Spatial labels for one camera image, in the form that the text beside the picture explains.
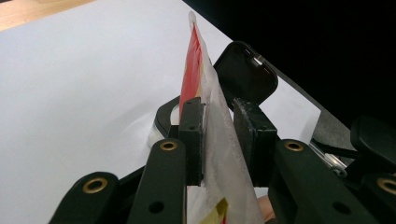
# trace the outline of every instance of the plastic bag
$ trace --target plastic bag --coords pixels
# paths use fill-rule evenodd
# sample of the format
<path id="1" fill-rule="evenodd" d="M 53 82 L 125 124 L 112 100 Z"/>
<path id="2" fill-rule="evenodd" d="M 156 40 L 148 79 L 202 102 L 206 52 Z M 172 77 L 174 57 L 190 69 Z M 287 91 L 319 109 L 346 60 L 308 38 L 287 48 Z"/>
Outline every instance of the plastic bag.
<path id="1" fill-rule="evenodd" d="M 186 60 L 186 71 L 190 66 L 196 72 L 189 75 L 185 73 L 183 86 L 187 83 L 195 88 L 189 89 L 188 97 L 201 96 L 206 110 L 204 180 L 201 187 L 188 189 L 188 223 L 204 223 L 201 221 L 213 214 L 213 209 L 224 200 L 228 208 L 221 223 L 264 223 L 216 70 L 209 60 L 205 41 L 201 37 L 193 12 L 190 12 L 189 18 L 191 42 L 187 59 L 193 58 L 195 61 Z M 200 80 L 198 85 L 192 83 L 197 80 L 197 76 Z"/>

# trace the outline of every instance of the wooden table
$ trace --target wooden table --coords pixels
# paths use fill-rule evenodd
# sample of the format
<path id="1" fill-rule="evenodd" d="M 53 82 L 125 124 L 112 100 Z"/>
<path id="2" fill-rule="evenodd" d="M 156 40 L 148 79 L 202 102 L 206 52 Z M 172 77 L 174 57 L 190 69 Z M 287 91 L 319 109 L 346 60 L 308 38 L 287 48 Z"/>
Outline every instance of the wooden table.
<path id="1" fill-rule="evenodd" d="M 11 0 L 0 3 L 0 31 L 94 0 Z"/>

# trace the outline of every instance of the black background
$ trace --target black background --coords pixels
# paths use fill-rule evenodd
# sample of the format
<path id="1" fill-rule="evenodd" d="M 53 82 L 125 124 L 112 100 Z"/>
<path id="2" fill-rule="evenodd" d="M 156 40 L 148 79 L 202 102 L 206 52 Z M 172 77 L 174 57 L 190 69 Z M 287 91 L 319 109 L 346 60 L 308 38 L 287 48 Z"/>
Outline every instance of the black background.
<path id="1" fill-rule="evenodd" d="M 396 1 L 184 2 L 249 43 L 348 128 L 361 115 L 396 127 Z"/>

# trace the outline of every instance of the mounting hole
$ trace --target mounting hole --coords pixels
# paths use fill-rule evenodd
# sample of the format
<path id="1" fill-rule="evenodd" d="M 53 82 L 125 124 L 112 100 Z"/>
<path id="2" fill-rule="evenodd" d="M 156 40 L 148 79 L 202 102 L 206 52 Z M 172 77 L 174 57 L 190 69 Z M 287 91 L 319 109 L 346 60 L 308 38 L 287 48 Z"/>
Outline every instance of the mounting hole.
<path id="1" fill-rule="evenodd" d="M 160 148 L 161 148 L 162 150 L 165 150 L 165 151 L 173 150 L 173 149 L 175 149 L 176 147 L 177 147 L 176 142 L 170 142 L 170 141 L 168 141 L 168 142 L 163 142 L 163 143 L 160 145 Z"/>
<path id="2" fill-rule="evenodd" d="M 84 184 L 82 190 L 85 193 L 93 194 L 101 191 L 107 186 L 107 180 L 102 177 L 96 177 L 94 179 L 89 180 Z"/>
<path id="3" fill-rule="evenodd" d="M 343 203 L 335 202 L 332 204 L 332 207 L 339 213 L 349 215 L 350 209 L 348 206 L 344 205 Z"/>
<path id="4" fill-rule="evenodd" d="M 148 207 L 148 210 L 150 211 L 150 213 L 157 214 L 161 213 L 164 208 L 165 205 L 162 202 L 154 202 Z"/>
<path id="5" fill-rule="evenodd" d="M 396 195 L 396 181 L 386 178 L 378 178 L 376 183 L 384 191 Z"/>
<path id="6" fill-rule="evenodd" d="M 302 151 L 304 148 L 297 142 L 287 142 L 285 147 L 291 151 Z"/>

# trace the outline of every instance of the white paper sheet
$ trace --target white paper sheet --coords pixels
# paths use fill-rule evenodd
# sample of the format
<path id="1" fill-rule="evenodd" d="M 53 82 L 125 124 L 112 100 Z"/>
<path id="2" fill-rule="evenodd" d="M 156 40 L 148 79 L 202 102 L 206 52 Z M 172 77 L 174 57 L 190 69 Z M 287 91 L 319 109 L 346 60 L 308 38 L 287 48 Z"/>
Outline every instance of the white paper sheet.
<path id="1" fill-rule="evenodd" d="M 47 223 L 79 178 L 145 164 L 155 112 L 180 92 L 190 10 L 102 0 L 0 33 L 0 223 Z M 214 62 L 231 39 L 196 15 Z M 272 98 L 282 138 L 313 132 L 319 110 L 298 92 L 280 81 Z"/>

